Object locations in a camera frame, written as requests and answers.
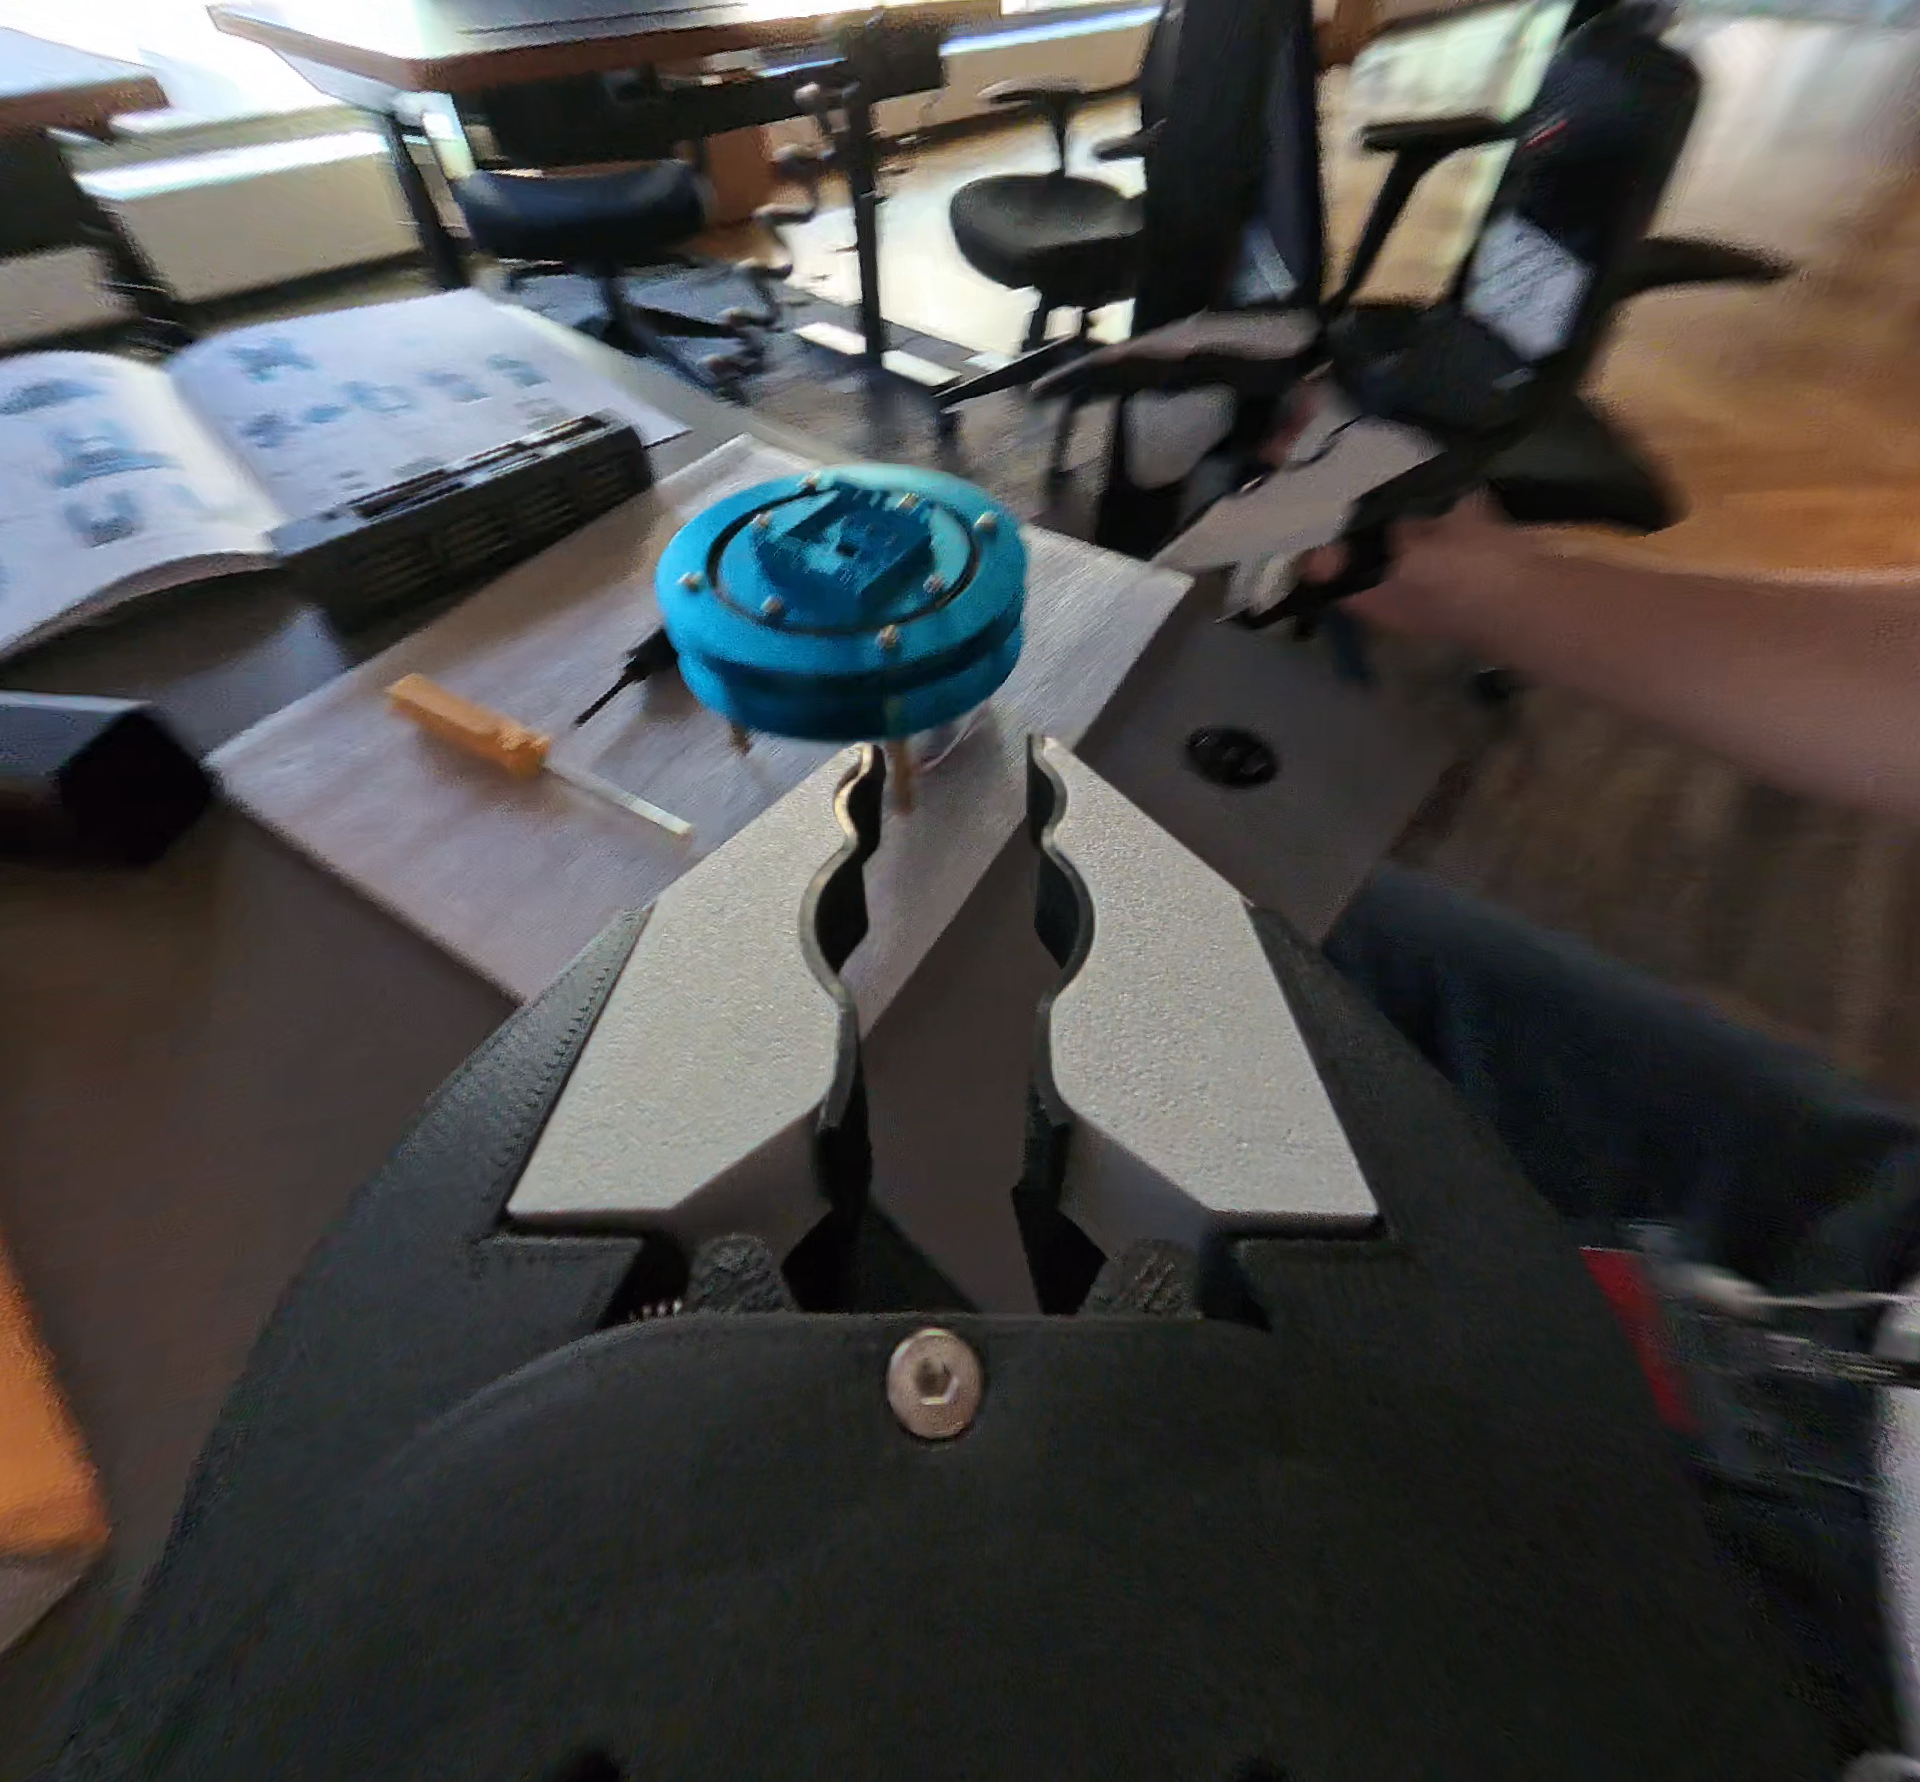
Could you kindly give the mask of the grey desk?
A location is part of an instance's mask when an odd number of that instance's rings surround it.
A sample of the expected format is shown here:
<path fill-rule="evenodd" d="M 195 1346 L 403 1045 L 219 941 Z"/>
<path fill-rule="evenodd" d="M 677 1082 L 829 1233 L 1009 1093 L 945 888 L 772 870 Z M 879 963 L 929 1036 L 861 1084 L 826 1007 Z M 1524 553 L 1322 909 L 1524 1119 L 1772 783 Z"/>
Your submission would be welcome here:
<path fill-rule="evenodd" d="M 908 443 L 904 399 L 778 389 L 772 411 L 736 407 L 557 341 L 690 424 L 659 475 L 743 431 L 817 463 L 948 460 Z M 259 575 L 52 645 L 7 682 L 149 700 L 205 751 L 413 627 L 342 647 Z M 1196 589 L 1086 758 L 1317 941 L 1477 740 L 1453 691 L 1379 670 L 1358 689 L 1325 639 L 1243 637 Z M 1181 746 L 1211 726 L 1274 745 L 1276 780 L 1198 780 Z M 1033 1304 L 1007 1193 L 1050 975 L 1016 835 L 863 1045 L 877 1204 L 995 1313 Z M 225 809 L 147 868 L 6 867 L 3 956 L 3 1239 L 112 1521 L 107 1556 L 3 1657 L 3 1778 L 35 1778 L 276 1298 L 515 1002 Z"/>

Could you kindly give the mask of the person's right forearm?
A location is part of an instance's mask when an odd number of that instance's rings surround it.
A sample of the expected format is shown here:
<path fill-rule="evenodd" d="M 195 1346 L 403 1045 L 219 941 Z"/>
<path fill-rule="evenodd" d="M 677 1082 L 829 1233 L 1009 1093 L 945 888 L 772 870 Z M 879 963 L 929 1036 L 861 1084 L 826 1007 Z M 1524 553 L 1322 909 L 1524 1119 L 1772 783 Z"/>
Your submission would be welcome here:
<path fill-rule="evenodd" d="M 1502 667 L 1756 780 L 1915 823 L 1915 579 L 1699 576 L 1474 529 L 1474 627 Z"/>

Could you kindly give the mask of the small black hex key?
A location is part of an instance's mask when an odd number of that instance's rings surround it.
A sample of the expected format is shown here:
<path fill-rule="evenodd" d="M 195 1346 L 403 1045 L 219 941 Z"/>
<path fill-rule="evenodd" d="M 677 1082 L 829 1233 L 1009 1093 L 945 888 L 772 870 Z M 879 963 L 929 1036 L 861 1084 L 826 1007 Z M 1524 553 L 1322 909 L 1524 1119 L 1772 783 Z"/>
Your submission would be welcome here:
<path fill-rule="evenodd" d="M 677 667 L 677 651 L 666 629 L 653 629 L 640 642 L 625 651 L 622 667 L 608 684 L 571 722 L 576 731 L 585 729 L 604 711 L 608 711 L 627 691 L 647 684 L 664 670 Z"/>

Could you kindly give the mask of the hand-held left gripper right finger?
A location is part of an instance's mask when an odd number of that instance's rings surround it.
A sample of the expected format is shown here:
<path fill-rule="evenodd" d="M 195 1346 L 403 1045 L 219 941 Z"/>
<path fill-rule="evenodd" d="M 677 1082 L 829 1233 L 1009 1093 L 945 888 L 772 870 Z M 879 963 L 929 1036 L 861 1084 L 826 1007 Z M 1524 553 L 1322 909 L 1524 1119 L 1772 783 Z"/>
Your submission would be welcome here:
<path fill-rule="evenodd" d="M 1140 1254 L 1368 1242 L 1379 1198 L 1249 900 L 1058 738 L 1026 745 L 1036 1010 L 1018 1233 L 1044 1314 Z"/>

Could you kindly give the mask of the black armless office chair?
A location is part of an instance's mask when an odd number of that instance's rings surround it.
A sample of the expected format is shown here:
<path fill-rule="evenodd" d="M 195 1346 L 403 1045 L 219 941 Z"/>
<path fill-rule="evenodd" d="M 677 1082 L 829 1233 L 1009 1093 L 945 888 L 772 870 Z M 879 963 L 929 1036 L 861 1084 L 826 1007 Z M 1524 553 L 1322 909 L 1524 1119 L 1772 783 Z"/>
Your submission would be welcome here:
<path fill-rule="evenodd" d="M 712 190 L 692 162 L 511 170 L 475 167 L 448 184 L 472 248 L 514 281 L 568 275 L 589 285 L 591 337 L 650 360 L 692 386 L 725 397 L 765 364 L 764 335 L 778 323 L 767 295 L 755 311 L 718 316 L 637 304 L 637 271 L 688 267 L 713 227 Z"/>

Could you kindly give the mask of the orange cardboard box white lid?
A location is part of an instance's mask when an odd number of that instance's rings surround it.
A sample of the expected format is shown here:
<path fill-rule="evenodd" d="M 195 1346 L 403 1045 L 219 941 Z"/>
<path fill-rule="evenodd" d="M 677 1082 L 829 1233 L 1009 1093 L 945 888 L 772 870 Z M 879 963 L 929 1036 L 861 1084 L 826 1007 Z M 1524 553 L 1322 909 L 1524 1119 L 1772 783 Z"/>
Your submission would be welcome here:
<path fill-rule="evenodd" d="M 109 1542 L 97 1473 L 35 1309 L 1 1252 L 3 1566 L 85 1570 Z"/>

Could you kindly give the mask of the yellow-handled screwdriver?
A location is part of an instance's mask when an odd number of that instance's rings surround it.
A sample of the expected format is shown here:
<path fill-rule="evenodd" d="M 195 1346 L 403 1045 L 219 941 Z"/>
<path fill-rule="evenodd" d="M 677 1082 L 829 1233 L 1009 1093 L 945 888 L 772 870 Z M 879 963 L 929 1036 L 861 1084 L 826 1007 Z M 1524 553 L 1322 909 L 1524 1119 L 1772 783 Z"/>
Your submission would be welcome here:
<path fill-rule="evenodd" d="M 436 681 L 409 672 L 384 691 L 388 711 L 424 736 L 515 784 L 560 783 L 585 798 L 634 817 L 666 837 L 690 842 L 693 826 L 594 770 L 555 757 L 546 732 L 478 704 Z"/>

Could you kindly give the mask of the grey rectangular tube sleeve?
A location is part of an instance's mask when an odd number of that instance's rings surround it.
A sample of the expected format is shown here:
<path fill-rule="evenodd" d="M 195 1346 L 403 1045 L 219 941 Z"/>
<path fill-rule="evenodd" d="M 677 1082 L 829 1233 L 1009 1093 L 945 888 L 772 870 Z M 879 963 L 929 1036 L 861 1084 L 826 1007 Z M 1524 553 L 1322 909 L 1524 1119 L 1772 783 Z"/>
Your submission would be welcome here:
<path fill-rule="evenodd" d="M 216 800 L 200 758 L 144 702 L 1 694 L 1 859 L 142 868 Z"/>

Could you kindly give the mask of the open instruction booklet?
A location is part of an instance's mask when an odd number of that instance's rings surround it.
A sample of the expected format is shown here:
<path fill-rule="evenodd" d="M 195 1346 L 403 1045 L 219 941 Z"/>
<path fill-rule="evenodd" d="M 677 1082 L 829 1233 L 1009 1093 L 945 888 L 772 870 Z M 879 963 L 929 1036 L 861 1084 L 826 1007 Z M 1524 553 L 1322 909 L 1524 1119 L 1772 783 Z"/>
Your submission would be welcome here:
<path fill-rule="evenodd" d="M 278 571 L 284 523 L 585 417 L 685 424 L 478 291 L 235 329 L 163 364 L 3 360 L 1 655 L 133 602 Z"/>

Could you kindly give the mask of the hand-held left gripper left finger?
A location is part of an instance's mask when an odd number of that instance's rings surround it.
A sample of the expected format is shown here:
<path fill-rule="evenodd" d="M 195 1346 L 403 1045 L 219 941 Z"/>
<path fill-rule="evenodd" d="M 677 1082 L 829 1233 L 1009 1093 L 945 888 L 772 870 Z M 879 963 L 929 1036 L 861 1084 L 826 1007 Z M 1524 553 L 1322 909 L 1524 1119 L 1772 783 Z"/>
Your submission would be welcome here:
<path fill-rule="evenodd" d="M 884 823 L 872 743 L 834 754 L 645 910 L 505 1202 L 520 1235 L 624 1240 L 597 1313 L 859 1300 L 872 1140 L 843 969 Z"/>

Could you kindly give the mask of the person's dark trousers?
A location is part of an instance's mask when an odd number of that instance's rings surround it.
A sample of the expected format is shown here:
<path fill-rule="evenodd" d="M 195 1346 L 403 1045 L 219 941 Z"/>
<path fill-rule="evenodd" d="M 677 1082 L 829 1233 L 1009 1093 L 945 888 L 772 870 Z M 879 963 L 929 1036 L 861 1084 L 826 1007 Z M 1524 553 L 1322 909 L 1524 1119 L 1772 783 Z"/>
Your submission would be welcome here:
<path fill-rule="evenodd" d="M 1915 1277 L 1915 1111 L 1591 946 L 1386 864 L 1322 945 L 1500 1136 L 1591 1249 L 1663 1236 L 1677 1264 L 1772 1294 Z M 1879 1398 L 1715 1368 L 1677 1328 L 1686 1473 L 1838 1764 L 1902 1739 L 1878 1540 Z"/>

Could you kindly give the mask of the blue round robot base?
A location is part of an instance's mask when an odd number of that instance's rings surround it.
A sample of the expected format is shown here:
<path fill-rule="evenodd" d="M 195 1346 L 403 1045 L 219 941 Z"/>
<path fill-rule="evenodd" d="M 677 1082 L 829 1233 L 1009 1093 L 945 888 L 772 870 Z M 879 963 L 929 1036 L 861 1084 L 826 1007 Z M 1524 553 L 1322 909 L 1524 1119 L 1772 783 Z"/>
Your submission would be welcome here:
<path fill-rule="evenodd" d="M 712 501 L 659 553 L 683 689 L 743 738 L 869 746 L 909 811 L 1023 651 L 1020 519 L 980 486 L 837 464 Z"/>

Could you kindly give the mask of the person's right hand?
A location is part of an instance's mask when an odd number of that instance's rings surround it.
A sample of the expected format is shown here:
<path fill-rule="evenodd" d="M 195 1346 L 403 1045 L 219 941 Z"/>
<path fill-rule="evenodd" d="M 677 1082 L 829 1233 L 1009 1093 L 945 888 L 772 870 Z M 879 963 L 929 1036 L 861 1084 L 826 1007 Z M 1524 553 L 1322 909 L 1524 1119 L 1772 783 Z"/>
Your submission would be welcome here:
<path fill-rule="evenodd" d="M 1485 491 L 1444 515 L 1390 526 L 1381 576 L 1334 610 L 1390 635 L 1491 658 L 1507 635 L 1536 549 Z"/>

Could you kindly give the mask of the black screwdriver bit case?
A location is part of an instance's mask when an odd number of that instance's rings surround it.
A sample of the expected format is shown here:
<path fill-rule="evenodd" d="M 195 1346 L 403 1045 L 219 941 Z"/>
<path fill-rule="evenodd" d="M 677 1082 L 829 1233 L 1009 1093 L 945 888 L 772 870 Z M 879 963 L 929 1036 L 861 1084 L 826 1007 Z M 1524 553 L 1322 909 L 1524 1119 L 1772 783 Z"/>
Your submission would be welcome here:
<path fill-rule="evenodd" d="M 500 576 L 651 484 L 634 424 L 585 415 L 288 520 L 267 546 L 297 596 L 360 632 Z"/>

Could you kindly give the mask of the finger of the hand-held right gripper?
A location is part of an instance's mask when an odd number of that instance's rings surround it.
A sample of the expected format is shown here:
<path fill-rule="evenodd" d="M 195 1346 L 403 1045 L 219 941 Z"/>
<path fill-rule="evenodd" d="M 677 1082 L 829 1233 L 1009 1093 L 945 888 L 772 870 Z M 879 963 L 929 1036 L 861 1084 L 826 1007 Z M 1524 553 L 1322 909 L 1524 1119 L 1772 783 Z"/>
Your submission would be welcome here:
<path fill-rule="evenodd" d="M 1038 400 L 1116 400 L 1118 456 L 1138 491 L 1188 482 L 1243 411 L 1287 399 L 1317 358 L 1306 309 L 1201 311 L 1066 360 L 1030 386 Z"/>
<path fill-rule="evenodd" d="M 1302 563 L 1336 544 L 1361 498 L 1441 454 L 1417 428 L 1388 421 L 1308 426 L 1281 460 L 1214 501 L 1152 557 L 1162 571 L 1223 576 L 1227 612 L 1278 610 L 1302 579 Z"/>

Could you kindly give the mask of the black office chair white tag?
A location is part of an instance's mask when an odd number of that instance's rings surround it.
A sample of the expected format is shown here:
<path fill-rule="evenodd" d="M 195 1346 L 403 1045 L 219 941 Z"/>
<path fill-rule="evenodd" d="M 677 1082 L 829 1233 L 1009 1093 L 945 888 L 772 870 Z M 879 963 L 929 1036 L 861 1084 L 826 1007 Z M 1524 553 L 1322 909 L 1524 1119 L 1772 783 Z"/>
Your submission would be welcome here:
<path fill-rule="evenodd" d="M 1668 0 L 1629 0 L 1573 26 L 1531 103 L 1510 118 L 1397 118 L 1360 135 L 1390 169 L 1347 277 L 1322 309 L 1332 379 L 1332 329 L 1356 307 L 1462 302 L 1515 354 L 1515 443 L 1482 482 L 1520 525 L 1646 536 L 1676 523 L 1663 480 L 1582 397 L 1584 381 L 1623 302 L 1790 275 L 1772 254 L 1652 234 L 1701 98 L 1697 67 L 1666 40 L 1670 21 Z M 1445 295 L 1427 307 L 1361 301 L 1417 186 L 1444 162 L 1493 145 L 1510 153 Z"/>

